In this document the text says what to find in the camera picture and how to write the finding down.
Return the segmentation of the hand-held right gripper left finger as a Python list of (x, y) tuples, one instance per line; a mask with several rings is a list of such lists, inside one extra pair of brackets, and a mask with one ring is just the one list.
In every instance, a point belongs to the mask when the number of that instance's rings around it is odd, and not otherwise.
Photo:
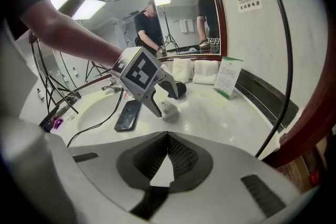
[(156, 212), (166, 202), (168, 188), (151, 185), (167, 156), (166, 132), (69, 150), (89, 181), (121, 209)]

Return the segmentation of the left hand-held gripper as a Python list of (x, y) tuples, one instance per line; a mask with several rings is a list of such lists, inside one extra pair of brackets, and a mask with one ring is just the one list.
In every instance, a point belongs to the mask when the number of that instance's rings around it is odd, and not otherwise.
[(179, 93), (172, 75), (163, 71), (160, 61), (143, 47), (125, 49), (110, 72), (125, 91), (141, 100), (158, 118), (162, 117), (162, 112), (154, 101), (156, 84), (170, 97), (178, 99)]

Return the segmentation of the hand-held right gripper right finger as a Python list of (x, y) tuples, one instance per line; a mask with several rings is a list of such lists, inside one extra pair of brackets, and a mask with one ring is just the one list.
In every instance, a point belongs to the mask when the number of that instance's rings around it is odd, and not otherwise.
[(170, 194), (157, 211), (157, 224), (255, 224), (264, 220), (240, 180), (252, 174), (286, 205), (300, 196), (284, 175), (240, 148), (187, 134), (179, 136), (206, 149), (213, 158), (213, 168), (195, 189)]

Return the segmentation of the white soap block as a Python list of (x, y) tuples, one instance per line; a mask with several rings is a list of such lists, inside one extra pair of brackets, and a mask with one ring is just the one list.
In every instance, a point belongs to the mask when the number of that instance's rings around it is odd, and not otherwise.
[(162, 112), (162, 118), (169, 120), (170, 118), (178, 115), (177, 107), (169, 101), (163, 101), (160, 103), (160, 109)]

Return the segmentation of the person's left forearm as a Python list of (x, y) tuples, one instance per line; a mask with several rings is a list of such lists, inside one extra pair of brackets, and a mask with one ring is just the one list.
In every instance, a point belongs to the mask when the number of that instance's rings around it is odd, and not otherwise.
[(122, 51), (56, 10), (51, 1), (38, 1), (20, 17), (43, 44), (78, 58), (112, 67)]

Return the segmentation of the white folded towel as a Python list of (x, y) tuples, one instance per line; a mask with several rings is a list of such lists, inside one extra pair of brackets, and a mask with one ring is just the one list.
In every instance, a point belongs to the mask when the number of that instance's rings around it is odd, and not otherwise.
[(218, 61), (196, 60), (194, 62), (193, 83), (214, 85), (219, 70)]
[(190, 79), (191, 60), (189, 59), (174, 59), (173, 60), (173, 78), (177, 82), (187, 83)]

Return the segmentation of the black smartphone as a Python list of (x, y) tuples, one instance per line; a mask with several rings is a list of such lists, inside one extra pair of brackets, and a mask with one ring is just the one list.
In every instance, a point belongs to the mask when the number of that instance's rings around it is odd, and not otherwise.
[(114, 130), (116, 132), (127, 132), (134, 130), (140, 107), (141, 102), (138, 100), (128, 101), (116, 121)]

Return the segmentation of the white sink basin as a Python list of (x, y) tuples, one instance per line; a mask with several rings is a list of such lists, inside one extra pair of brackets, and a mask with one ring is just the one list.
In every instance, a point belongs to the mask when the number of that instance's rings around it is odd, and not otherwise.
[(83, 131), (106, 120), (114, 111), (119, 94), (104, 97), (84, 109), (77, 122), (77, 132)]

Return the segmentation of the chrome faucet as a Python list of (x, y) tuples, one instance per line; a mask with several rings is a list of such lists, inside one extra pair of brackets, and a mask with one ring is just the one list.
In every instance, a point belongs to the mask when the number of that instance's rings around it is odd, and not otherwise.
[(101, 87), (102, 91), (120, 92), (122, 90), (113, 78), (110, 78), (108, 81), (109, 84), (107, 86)]

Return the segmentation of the white green sign card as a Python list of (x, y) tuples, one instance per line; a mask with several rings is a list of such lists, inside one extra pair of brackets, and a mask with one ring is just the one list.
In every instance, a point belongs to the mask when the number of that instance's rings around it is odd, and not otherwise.
[(213, 89), (227, 100), (232, 99), (235, 95), (235, 85), (243, 63), (240, 59), (222, 57)]

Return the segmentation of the black tripod stand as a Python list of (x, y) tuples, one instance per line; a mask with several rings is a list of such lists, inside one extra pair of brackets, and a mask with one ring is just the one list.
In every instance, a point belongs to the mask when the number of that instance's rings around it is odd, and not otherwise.
[(46, 108), (48, 112), (46, 119), (51, 122), (52, 116), (54, 116), (57, 111), (56, 109), (63, 103), (71, 108), (76, 114), (79, 114), (77, 109), (73, 106), (74, 102), (71, 101), (76, 99), (76, 94), (72, 90), (67, 89), (48, 72), (43, 59), (40, 40), (31, 30), (28, 32), (28, 41), (39, 78), (44, 86), (42, 92), (45, 94)]

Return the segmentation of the red carton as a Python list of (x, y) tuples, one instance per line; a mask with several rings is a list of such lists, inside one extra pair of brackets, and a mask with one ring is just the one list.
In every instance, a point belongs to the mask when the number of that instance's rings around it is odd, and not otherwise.
[(311, 184), (311, 186), (318, 186), (320, 185), (320, 173), (319, 171), (316, 169), (314, 172), (312, 172), (309, 177), (309, 182)]

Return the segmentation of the narrow wood-framed mirror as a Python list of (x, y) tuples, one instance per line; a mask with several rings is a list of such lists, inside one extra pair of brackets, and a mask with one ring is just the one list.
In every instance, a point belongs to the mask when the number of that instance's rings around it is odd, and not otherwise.
[(154, 0), (169, 56), (220, 55), (216, 0)]

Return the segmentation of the white label sticker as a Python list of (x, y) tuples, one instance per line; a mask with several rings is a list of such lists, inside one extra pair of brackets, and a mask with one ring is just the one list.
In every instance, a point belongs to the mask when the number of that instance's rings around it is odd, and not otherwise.
[(258, 10), (262, 8), (261, 0), (243, 0), (237, 2), (238, 4), (238, 12), (245, 13), (252, 10)]

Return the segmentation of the dark wooden door frame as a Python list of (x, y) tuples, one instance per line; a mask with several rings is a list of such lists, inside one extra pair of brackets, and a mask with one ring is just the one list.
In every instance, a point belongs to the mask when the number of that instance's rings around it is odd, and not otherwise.
[(319, 83), (301, 117), (280, 139), (280, 149), (262, 161), (278, 168), (315, 146), (336, 124), (336, 66), (323, 68)]

